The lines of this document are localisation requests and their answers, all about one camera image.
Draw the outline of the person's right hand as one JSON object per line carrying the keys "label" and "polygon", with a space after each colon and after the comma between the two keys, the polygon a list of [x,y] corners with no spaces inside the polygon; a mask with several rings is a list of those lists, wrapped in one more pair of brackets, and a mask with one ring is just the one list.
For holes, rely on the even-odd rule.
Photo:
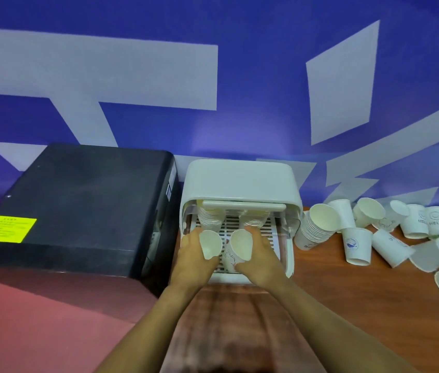
{"label": "person's right hand", "polygon": [[271,247],[270,241],[254,226],[246,226],[252,234],[253,247],[251,260],[253,274],[244,275],[251,283],[274,295],[289,280],[281,261]]}

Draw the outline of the person's left hand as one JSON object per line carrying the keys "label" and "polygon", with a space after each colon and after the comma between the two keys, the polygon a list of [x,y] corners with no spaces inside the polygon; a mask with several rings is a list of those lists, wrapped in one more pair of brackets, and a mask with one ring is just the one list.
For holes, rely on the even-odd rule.
{"label": "person's left hand", "polygon": [[199,241],[202,228],[195,228],[181,240],[176,264],[171,274],[170,286],[185,292],[197,293],[209,281],[215,269],[206,269],[205,258]]}

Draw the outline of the plain white paper cup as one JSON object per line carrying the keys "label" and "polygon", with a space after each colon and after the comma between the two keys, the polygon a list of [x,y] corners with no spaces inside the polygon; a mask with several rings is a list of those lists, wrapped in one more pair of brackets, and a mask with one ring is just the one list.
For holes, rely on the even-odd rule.
{"label": "plain white paper cup", "polygon": [[199,241],[206,260],[220,256],[223,249],[223,239],[219,233],[211,230],[203,230],[199,234]]}

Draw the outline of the printed white paper cup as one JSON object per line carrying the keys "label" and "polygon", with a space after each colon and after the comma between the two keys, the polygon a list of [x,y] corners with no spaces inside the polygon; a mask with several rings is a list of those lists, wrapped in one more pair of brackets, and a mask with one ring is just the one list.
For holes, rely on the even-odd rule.
{"label": "printed white paper cup", "polygon": [[236,274],[235,266],[251,260],[253,239],[252,234],[239,229],[232,233],[229,241],[225,245],[222,263],[226,273]]}

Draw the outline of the person's right forearm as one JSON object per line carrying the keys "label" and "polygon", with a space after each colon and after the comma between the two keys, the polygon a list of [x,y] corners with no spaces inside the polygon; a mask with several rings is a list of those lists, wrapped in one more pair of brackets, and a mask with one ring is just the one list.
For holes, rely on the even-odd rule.
{"label": "person's right forearm", "polygon": [[287,277],[262,286],[288,312],[327,373],[421,373]]}

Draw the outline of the person's left forearm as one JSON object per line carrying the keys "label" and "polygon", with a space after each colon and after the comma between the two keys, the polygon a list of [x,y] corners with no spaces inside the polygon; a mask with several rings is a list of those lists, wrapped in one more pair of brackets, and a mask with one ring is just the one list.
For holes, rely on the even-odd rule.
{"label": "person's left forearm", "polygon": [[197,282],[169,285],[94,373],[160,373],[178,321],[200,289]]}

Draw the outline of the white slotted cabinet tray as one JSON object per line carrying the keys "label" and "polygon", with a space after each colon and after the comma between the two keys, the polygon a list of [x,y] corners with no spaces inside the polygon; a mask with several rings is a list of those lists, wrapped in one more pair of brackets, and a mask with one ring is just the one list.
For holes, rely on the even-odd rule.
{"label": "white slotted cabinet tray", "polygon": [[[224,251],[226,250],[228,241],[231,237],[231,234],[236,231],[239,228],[239,218],[237,216],[227,216],[225,220],[223,221],[222,226],[217,231],[219,236],[222,238],[222,250],[219,255],[220,257],[220,263],[218,264],[217,268],[215,269],[215,274],[229,274],[229,269],[225,268],[224,262],[225,259],[223,258]],[[271,244],[272,249],[274,250],[276,256],[281,260],[282,254],[281,254],[281,248],[277,233],[277,226],[275,223],[275,218],[269,217],[268,220],[265,222],[263,227],[260,229],[261,234],[265,236]]]}

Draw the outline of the upright stack of paper cups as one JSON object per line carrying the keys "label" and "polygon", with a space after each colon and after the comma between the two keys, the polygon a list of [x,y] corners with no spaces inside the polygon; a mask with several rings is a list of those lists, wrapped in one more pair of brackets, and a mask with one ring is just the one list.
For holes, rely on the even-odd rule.
{"label": "upright stack of paper cups", "polygon": [[239,216],[239,227],[244,229],[245,226],[254,226],[262,228],[270,217],[270,211],[246,210]]}
{"label": "upright stack of paper cups", "polygon": [[226,218],[226,211],[219,208],[198,206],[197,217],[203,230],[219,232]]}

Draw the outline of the nested lying stack of cups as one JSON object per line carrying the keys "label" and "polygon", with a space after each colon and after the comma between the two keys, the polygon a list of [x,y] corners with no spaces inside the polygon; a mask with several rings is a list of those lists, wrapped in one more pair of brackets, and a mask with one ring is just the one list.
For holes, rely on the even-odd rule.
{"label": "nested lying stack of cups", "polygon": [[326,242],[341,228],[341,217],[333,207],[315,204],[303,213],[293,242],[300,250],[310,250]]}

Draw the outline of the white cup storage cabinet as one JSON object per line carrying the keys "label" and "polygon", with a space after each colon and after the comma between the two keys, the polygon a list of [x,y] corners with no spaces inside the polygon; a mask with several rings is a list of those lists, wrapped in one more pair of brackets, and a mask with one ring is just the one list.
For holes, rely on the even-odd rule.
{"label": "white cup storage cabinet", "polygon": [[[201,159],[189,164],[180,204],[181,237],[200,226],[198,206],[219,208],[227,216],[246,210],[270,211],[275,218],[281,264],[287,277],[295,271],[293,237],[303,204],[292,168],[280,162]],[[252,285],[239,273],[215,274],[211,284]]]}

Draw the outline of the large black box appliance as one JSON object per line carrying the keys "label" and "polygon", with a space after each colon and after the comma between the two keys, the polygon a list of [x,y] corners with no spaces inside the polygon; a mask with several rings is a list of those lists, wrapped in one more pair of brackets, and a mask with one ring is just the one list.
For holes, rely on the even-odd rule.
{"label": "large black box appliance", "polygon": [[0,200],[0,216],[37,219],[0,266],[127,277],[160,296],[179,232],[172,153],[50,144]]}

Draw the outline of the scattered pile of paper cups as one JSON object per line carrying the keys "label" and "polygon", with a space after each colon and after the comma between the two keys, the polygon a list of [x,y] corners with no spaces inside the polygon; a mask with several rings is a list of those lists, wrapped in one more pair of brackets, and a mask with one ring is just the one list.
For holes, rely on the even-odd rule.
{"label": "scattered pile of paper cups", "polygon": [[326,205],[335,209],[343,233],[348,262],[369,262],[374,249],[391,268],[410,262],[434,274],[439,289],[439,206],[407,204],[398,198],[379,202],[361,198],[355,204],[338,198]]}

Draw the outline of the yellow warning label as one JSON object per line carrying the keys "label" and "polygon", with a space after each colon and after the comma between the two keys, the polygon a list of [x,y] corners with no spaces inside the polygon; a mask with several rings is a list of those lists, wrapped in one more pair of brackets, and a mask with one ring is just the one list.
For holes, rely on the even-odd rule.
{"label": "yellow warning label", "polygon": [[0,216],[0,242],[21,243],[36,221],[34,218]]}

